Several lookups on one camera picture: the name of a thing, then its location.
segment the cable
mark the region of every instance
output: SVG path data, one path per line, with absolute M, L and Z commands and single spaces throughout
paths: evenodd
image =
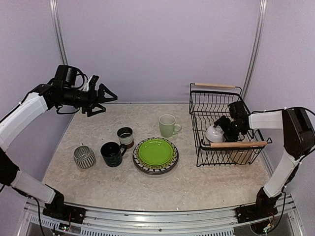
M 54 79 L 55 79 L 55 78 L 50 79 L 50 81 L 48 81 L 47 84 L 48 84 L 48 85 L 51 85 L 51 84 L 53 83 Z
M 71 213 L 69 214 L 69 220 L 68 220 L 68 223 L 69 223 L 69 227 L 68 227 L 68 230 L 66 231 L 65 234 L 60 234 L 60 233 L 56 233 L 56 227 L 54 225 L 54 228 L 53 230 L 50 229 L 50 232 L 54 235 L 54 236 L 65 236 L 66 234 L 69 233 L 70 229 L 71 229 Z
M 40 226 L 41 233 L 43 234 L 43 236 L 46 236 L 44 233 L 43 227 L 41 225 L 39 201 L 35 197 L 33 197 L 33 199 L 37 202 L 37 206 L 38 206 L 38 220 L 39 220 L 39 226 Z
M 4 187 L 5 187 L 5 185 L 3 185 L 3 186 L 1 187 L 0 192 L 2 192 L 2 190 L 4 189 Z
M 84 85 L 84 83 L 85 83 L 85 78 L 87 78 L 87 80 L 88 80 L 87 75 L 86 75 L 86 74 L 83 74 L 83 72 L 82 72 L 81 70 L 79 70 L 79 73 L 77 74 L 77 76 L 78 76 L 78 75 L 81 75 L 81 76 L 82 76 L 82 84 L 81 84 L 79 87 L 76 87 L 76 88 L 74 88 L 74 89 L 80 89 L 80 88 L 82 88 L 83 85 Z
M 31 92 L 28 92 L 25 97 L 23 98 L 23 100 L 21 102 L 19 102 L 19 104 L 13 108 L 8 114 L 6 114 L 1 120 L 0 120 L 0 123 L 2 121 L 4 121 L 9 115 L 11 115 L 16 109 L 18 109 L 18 107 L 26 100 L 26 98 L 28 97 L 28 95 L 30 94 Z
M 303 109 L 305 111 L 308 111 L 309 113 L 311 113 L 314 117 L 315 117 L 315 112 L 313 112 L 312 110 L 308 109 L 308 108 L 305 108 L 305 107 L 290 107 L 290 108 L 282 108 L 282 109 L 276 109 L 276 110 L 266 110 L 266 111 L 254 111 L 252 112 L 252 114 L 254 113 L 264 113 L 264 112 L 278 112 L 278 111 L 283 111 L 283 110 L 288 110 L 288 109 Z M 315 151 L 315 148 L 313 148 L 311 151 L 309 151 L 309 153 L 305 154 L 301 159 L 300 159 L 300 163 L 303 161 L 303 159 L 305 157 L 307 157 L 308 155 L 310 155 L 312 152 Z
M 278 227 L 278 225 L 279 225 L 280 222 L 281 222 L 282 216 L 283 216 L 283 214 L 284 214 L 286 192 L 283 192 L 283 193 L 284 193 L 284 198 L 283 198 L 282 212 L 281 212 L 280 218 L 279 218 L 277 224 L 275 225 L 275 227 L 273 227 L 271 230 L 269 230 L 269 231 L 267 231 L 267 232 L 264 232 L 264 233 L 260 234 L 260 233 L 254 232 L 254 231 L 252 230 L 251 225 L 250 225 L 250 228 L 251 228 L 251 230 L 252 230 L 252 232 L 253 232 L 254 234 L 256 234 L 256 235 L 267 235 L 268 233 L 272 232 L 273 230 L 275 230 L 275 229 Z
M 77 110 L 74 111 L 74 112 L 59 112 L 62 107 L 63 107 L 63 105 L 61 105 L 61 106 L 59 106 L 59 107 L 57 108 L 56 112 L 57 112 L 58 115 L 72 115 L 72 114 L 77 113 L 77 112 L 80 110 L 80 108 L 79 108 L 79 109 L 77 109 Z
M 272 224 L 275 221 L 275 215 L 273 213 L 272 214 L 272 221 L 270 222 L 270 224 Z

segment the white panel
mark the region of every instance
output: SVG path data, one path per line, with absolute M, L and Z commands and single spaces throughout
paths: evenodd
M 44 203 L 50 204 L 55 196 L 53 189 L 23 171 L 17 172 L 11 186 Z
M 264 186 L 264 191 L 269 198 L 274 198 L 281 194 L 285 182 L 298 163 L 299 161 L 296 161 L 293 156 L 289 155 L 286 151 L 283 152 L 279 165 Z
M 69 64 L 118 102 L 188 102 L 189 83 L 243 86 L 259 0 L 58 1 Z
M 13 140 L 38 116 L 48 110 L 45 98 L 37 92 L 26 100 L 0 124 L 0 147 L 6 151 Z
M 248 120 L 251 129 L 283 129 L 282 111 L 251 114 Z

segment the metal wire basket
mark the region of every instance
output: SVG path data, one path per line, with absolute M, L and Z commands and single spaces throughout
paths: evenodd
M 228 105 L 232 102 L 241 101 L 248 114 L 249 109 L 238 93 L 192 90 L 195 86 L 217 87 L 235 89 L 240 87 L 222 86 L 212 84 L 190 84 L 189 114 L 191 115 L 192 129 L 197 154 L 197 166 L 205 165 L 232 165 L 251 164 L 256 160 L 260 152 L 270 138 L 264 141 L 259 130 L 249 130 L 246 135 L 239 135 L 242 142 L 236 143 L 211 143 L 205 136 L 207 128 L 214 124 L 222 116 L 230 117 Z

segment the metal frame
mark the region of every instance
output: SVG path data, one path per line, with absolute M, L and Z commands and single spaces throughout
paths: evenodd
M 68 59 L 67 59 L 67 55 L 65 53 L 64 44 L 63 44 L 63 35 L 62 35 L 61 25 L 60 25 L 60 20 L 59 20 L 57 0 L 50 0 L 49 2 L 50 2 L 51 17 L 53 20 L 60 59 L 64 65 L 68 65 Z
M 246 74 L 246 79 L 245 79 L 244 86 L 243 86 L 243 91 L 241 93 L 241 97 L 243 99 L 246 98 L 246 95 L 248 93 L 250 83 L 252 80 L 252 74 L 254 71 L 254 67 L 255 67 L 258 51 L 259 51 L 259 45 L 260 45 L 263 25 L 264 25 L 264 21 L 265 21 L 266 7 L 267 7 L 267 0 L 260 0 L 260 8 L 259 8 L 259 14 L 258 14 L 258 21 L 257 21 L 254 45 L 252 48 L 251 59 L 250 59 L 250 63 L 249 63 L 248 69 L 247 69 L 247 74 Z
M 280 216 L 284 198 L 277 201 L 278 215 Z M 99 207 L 82 206 L 87 209 L 86 217 L 82 225 L 72 223 L 70 235 L 78 236 L 101 236 L 101 235 L 124 235 L 124 236 L 156 236 L 156 235 L 182 235 L 199 236 L 215 235 L 214 233 L 227 232 L 226 235 L 233 236 L 234 228 L 248 225 L 249 222 L 238 224 L 235 207 L 224 207 L 211 210 L 173 211 L 173 212 L 143 212 L 114 210 Z M 287 195 L 284 214 L 288 214 L 295 236 L 303 236 L 304 232 L 297 214 L 297 210 L 291 195 Z M 43 227 L 52 229 L 60 223 L 67 223 L 41 215 Z M 26 236 L 30 223 L 39 224 L 37 204 L 28 199 L 22 216 L 18 236 Z

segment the white cup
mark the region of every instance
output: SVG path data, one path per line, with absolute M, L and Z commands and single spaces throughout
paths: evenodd
M 172 115 L 169 114 L 162 115 L 159 117 L 158 121 L 161 135 L 165 138 L 169 138 L 182 130 L 182 127 L 179 124 L 176 124 L 176 119 Z

